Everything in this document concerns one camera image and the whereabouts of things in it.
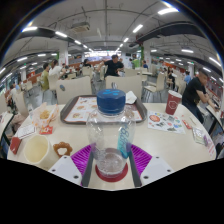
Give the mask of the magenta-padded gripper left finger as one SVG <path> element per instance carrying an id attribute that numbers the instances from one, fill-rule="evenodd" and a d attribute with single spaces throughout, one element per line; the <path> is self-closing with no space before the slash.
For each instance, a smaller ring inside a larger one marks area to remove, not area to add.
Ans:
<path id="1" fill-rule="evenodd" d="M 62 156 L 49 172 L 76 185 L 87 187 L 92 172 L 93 154 L 91 146 L 85 146 L 71 156 Z"/>

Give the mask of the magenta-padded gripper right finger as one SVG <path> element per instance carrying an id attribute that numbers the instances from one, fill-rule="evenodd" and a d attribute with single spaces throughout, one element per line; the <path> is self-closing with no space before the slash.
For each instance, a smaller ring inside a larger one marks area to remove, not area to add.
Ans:
<path id="1" fill-rule="evenodd" d="M 129 160 L 135 187 L 148 185 L 174 173 L 174 170 L 161 157 L 151 156 L 135 145 L 131 146 Z"/>

